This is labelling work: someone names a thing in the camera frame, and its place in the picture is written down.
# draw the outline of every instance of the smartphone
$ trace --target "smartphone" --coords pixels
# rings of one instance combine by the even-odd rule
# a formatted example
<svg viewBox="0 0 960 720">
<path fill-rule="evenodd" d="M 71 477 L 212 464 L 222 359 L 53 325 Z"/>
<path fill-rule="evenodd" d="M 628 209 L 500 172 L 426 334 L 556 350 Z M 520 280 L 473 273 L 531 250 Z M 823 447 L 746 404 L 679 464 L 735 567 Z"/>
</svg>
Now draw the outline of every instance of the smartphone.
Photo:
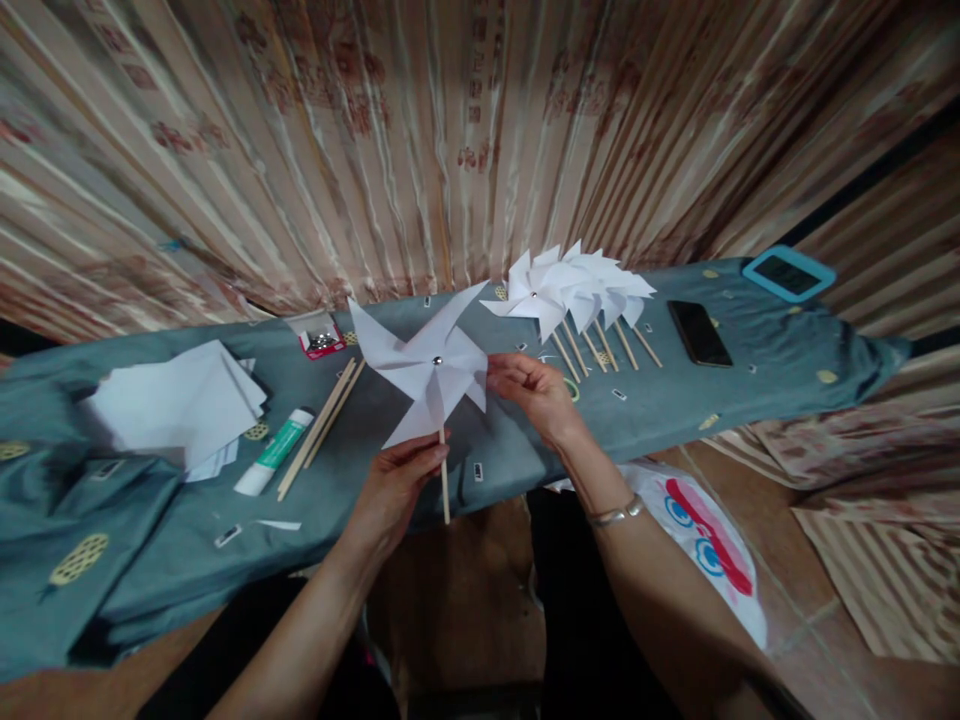
<svg viewBox="0 0 960 720">
<path fill-rule="evenodd" d="M 680 331 L 687 355 L 693 362 L 711 367 L 733 367 L 730 353 L 723 346 L 723 341 L 703 305 L 669 300 L 667 307 L 670 308 L 673 322 Z"/>
</svg>

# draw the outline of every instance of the small box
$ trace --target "small box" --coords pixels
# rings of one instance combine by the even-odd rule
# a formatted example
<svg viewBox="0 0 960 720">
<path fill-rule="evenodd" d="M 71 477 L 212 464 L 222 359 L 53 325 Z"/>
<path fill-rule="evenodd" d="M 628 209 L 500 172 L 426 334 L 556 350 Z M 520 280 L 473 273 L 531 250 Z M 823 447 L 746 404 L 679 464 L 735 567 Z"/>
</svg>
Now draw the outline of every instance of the small box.
<svg viewBox="0 0 960 720">
<path fill-rule="evenodd" d="M 294 318 L 285 318 L 290 329 L 297 334 L 300 349 L 311 360 L 318 360 L 347 347 L 340 329 L 330 313 L 316 310 Z"/>
</svg>

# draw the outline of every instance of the dark clothing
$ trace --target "dark clothing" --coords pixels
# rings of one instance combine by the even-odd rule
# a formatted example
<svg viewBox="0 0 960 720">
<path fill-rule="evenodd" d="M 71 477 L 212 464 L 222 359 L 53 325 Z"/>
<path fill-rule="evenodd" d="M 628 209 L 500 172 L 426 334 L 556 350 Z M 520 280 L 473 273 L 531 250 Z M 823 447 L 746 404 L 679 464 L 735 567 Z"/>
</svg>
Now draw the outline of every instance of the dark clothing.
<svg viewBox="0 0 960 720">
<path fill-rule="evenodd" d="M 620 614 L 576 495 L 534 490 L 527 504 L 547 629 L 542 717 L 606 717 L 642 708 L 646 717 L 679 718 Z M 140 717 L 206 716 L 304 584 L 279 577 L 244 588 Z M 389 685 L 356 640 L 340 660 L 320 717 L 400 717 Z"/>
</svg>

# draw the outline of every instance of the curtain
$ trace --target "curtain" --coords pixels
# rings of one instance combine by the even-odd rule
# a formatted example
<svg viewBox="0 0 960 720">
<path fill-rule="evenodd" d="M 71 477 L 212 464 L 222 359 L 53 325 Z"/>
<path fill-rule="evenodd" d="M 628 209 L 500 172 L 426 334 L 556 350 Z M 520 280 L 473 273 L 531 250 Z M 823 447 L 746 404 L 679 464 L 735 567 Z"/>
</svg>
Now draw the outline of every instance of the curtain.
<svg viewBox="0 0 960 720">
<path fill-rule="evenodd" d="M 817 493 L 793 513 L 871 652 L 960 665 L 960 453 Z"/>
<path fill-rule="evenodd" d="M 579 237 L 741 253 L 945 101 L 944 8 L 0 0 L 0 314 L 76 342 L 450 290 Z"/>
<path fill-rule="evenodd" d="M 824 302 L 861 332 L 919 338 L 960 311 L 960 128 L 798 246 L 837 269 Z M 751 465 L 765 451 L 811 489 L 960 445 L 960 347 L 909 361 L 856 408 L 754 423 L 718 445 Z"/>
</svg>

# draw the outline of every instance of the bracelet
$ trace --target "bracelet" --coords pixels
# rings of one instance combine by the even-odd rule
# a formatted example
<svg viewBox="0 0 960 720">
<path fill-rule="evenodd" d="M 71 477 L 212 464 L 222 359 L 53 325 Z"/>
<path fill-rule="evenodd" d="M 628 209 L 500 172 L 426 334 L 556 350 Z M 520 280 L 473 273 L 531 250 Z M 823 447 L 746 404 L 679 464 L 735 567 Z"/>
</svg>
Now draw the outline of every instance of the bracelet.
<svg viewBox="0 0 960 720">
<path fill-rule="evenodd" d="M 608 525 L 615 525 L 621 520 L 626 520 L 628 517 L 636 517 L 642 510 L 643 500 L 640 499 L 639 495 L 634 493 L 633 500 L 631 500 L 630 504 L 625 508 L 593 515 L 587 518 L 587 522 L 593 525 L 593 527 L 607 527 Z"/>
</svg>

